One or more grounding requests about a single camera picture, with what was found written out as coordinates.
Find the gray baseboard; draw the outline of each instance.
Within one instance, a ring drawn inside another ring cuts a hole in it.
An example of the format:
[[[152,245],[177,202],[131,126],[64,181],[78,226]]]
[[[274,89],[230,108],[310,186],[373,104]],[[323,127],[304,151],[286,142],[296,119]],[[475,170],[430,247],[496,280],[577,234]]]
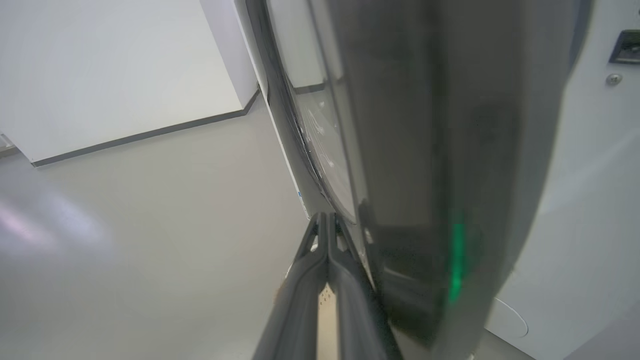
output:
[[[50,158],[34,161],[31,164],[34,167],[41,167],[43,165],[56,163],[58,161],[62,161],[62,160],[70,159],[70,158],[75,158],[76,156],[89,154],[91,152],[96,152],[96,151],[108,149],[108,148],[114,147],[114,146],[124,145],[126,143],[136,142],[138,140],[148,139],[148,138],[152,138],[152,137],[158,136],[158,135],[164,135],[164,134],[172,133],[174,131],[190,129],[190,128],[196,127],[196,126],[211,124],[212,122],[218,122],[218,121],[222,121],[222,120],[232,119],[234,117],[245,116],[249,112],[249,110],[251,109],[251,107],[252,107],[253,103],[255,102],[256,98],[258,97],[259,93],[260,93],[260,90],[259,89],[256,90],[255,94],[252,96],[252,98],[249,100],[247,105],[242,110],[233,111],[233,112],[230,112],[230,113],[225,113],[225,114],[220,114],[220,115],[214,115],[214,116],[211,116],[211,117],[206,117],[204,119],[187,121],[187,122],[183,122],[181,124],[171,125],[171,126],[167,126],[167,127],[162,127],[161,129],[155,129],[155,130],[147,131],[146,133],[135,134],[135,135],[127,136],[127,137],[124,137],[124,138],[112,140],[112,141],[109,141],[109,142],[99,143],[97,145],[85,147],[83,149],[78,149],[78,150],[66,152],[64,154],[52,156]]]

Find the green light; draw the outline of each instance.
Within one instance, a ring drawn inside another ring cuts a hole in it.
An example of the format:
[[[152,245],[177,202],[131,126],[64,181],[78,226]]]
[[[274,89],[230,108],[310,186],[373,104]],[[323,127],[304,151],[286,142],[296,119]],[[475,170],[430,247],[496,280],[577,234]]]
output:
[[[449,303],[453,304],[462,290],[462,277],[465,272],[465,224],[456,222],[452,231],[451,284],[449,286]]]

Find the gray floor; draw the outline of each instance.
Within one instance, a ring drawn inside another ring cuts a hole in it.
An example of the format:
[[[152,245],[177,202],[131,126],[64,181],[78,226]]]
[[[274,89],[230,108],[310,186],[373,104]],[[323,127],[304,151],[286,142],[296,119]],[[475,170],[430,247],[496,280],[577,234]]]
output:
[[[44,168],[2,158],[0,359],[249,359],[306,223],[261,98]],[[476,357],[527,358],[490,334]]]

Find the washing machine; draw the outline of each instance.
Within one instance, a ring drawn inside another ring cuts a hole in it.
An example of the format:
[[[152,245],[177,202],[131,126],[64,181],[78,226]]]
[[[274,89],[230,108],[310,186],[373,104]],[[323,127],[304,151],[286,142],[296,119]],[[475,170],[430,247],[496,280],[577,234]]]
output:
[[[572,4],[236,8],[308,217],[343,219],[401,347],[466,358],[538,205]]]

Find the screw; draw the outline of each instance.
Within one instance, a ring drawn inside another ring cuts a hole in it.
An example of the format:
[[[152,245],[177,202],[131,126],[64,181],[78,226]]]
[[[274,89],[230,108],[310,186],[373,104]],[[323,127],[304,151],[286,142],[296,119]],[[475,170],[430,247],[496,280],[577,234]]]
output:
[[[616,86],[622,82],[622,75],[620,74],[610,74],[607,76],[607,85]]]

